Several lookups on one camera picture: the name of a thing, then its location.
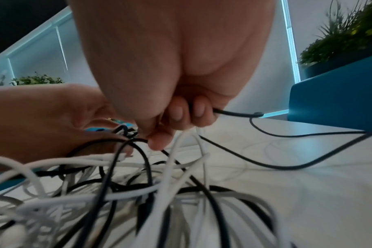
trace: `black ceiling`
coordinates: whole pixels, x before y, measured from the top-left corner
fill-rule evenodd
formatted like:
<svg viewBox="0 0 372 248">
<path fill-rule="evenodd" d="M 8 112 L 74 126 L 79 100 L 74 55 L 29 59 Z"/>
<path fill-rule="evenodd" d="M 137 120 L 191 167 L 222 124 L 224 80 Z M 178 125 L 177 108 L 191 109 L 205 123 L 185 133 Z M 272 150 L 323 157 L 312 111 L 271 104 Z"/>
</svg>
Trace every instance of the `black ceiling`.
<svg viewBox="0 0 372 248">
<path fill-rule="evenodd" d="M 65 0 L 0 0 L 0 53 L 66 6 Z"/>
</svg>

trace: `white wall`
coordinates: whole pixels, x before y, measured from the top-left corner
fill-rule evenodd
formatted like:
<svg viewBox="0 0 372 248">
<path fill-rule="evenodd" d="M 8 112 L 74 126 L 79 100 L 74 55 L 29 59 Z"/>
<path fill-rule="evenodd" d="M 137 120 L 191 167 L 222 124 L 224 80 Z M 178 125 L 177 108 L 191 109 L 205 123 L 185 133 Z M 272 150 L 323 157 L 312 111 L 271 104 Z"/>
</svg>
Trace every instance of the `white wall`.
<svg viewBox="0 0 372 248">
<path fill-rule="evenodd" d="M 0 72 L 6 68 L 11 74 L 7 59 L 11 61 L 15 77 L 29 76 L 37 71 L 65 81 L 97 85 L 83 55 L 68 8 L 0 55 Z M 284 14 L 281 0 L 278 0 L 271 35 L 261 62 L 252 79 L 227 110 L 270 113 L 288 109 L 293 84 Z"/>
<path fill-rule="evenodd" d="M 300 53 L 318 38 L 317 35 L 321 35 L 318 28 L 323 23 L 327 23 L 328 18 L 326 17 L 326 12 L 329 10 L 331 1 L 332 0 L 288 0 L 298 58 L 300 58 Z M 339 0 L 343 11 L 346 11 L 347 8 L 353 9 L 357 1 L 358 0 Z"/>
<path fill-rule="evenodd" d="M 294 84 L 291 56 L 281 1 L 277 1 L 272 31 L 253 77 L 226 110 L 234 112 L 276 112 L 288 109 Z"/>
</svg>

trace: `white table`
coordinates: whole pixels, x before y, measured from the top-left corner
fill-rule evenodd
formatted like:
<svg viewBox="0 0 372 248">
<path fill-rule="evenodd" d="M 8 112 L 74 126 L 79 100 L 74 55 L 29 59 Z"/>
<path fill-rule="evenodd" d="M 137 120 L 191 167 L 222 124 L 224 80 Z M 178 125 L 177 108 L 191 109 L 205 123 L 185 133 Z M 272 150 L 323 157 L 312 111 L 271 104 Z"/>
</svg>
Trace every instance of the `white table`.
<svg viewBox="0 0 372 248">
<path fill-rule="evenodd" d="M 346 130 L 271 119 L 257 119 L 255 123 L 283 135 Z M 358 136 L 275 138 L 255 130 L 248 119 L 234 117 L 221 117 L 205 132 L 207 138 L 222 146 L 275 165 L 311 161 Z M 372 247 L 372 138 L 300 171 L 261 168 L 207 146 L 212 184 L 267 200 L 284 216 L 299 248 Z M 187 162 L 199 156 L 199 150 L 187 150 L 179 152 L 177 159 Z M 150 158 L 152 162 L 165 159 L 164 155 Z M 202 179 L 202 171 L 195 176 Z"/>
</svg>

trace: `person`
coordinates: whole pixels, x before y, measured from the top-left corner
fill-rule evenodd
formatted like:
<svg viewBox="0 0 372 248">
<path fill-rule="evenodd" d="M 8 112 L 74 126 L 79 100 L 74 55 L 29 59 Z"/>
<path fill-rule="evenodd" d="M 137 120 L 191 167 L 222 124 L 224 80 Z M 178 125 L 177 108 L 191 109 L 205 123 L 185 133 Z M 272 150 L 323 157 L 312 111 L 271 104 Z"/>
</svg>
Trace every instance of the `person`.
<svg viewBox="0 0 372 248">
<path fill-rule="evenodd" d="M 0 88 L 0 156 L 22 163 L 63 157 L 114 137 L 89 133 L 134 122 L 153 150 L 175 130 L 205 127 L 255 71 L 275 0 L 69 0 L 89 67 L 100 87 Z M 114 144 L 86 153 L 113 152 Z"/>
</svg>

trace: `blue furniture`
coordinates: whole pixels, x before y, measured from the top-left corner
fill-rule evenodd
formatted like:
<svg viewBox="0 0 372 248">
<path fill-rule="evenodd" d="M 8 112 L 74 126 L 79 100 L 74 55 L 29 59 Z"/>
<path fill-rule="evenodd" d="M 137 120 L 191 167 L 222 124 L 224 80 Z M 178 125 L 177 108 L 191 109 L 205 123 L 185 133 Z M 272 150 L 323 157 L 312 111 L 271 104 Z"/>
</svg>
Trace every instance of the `blue furniture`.
<svg viewBox="0 0 372 248">
<path fill-rule="evenodd" d="M 288 120 L 372 131 L 372 56 L 295 84 Z"/>
</svg>

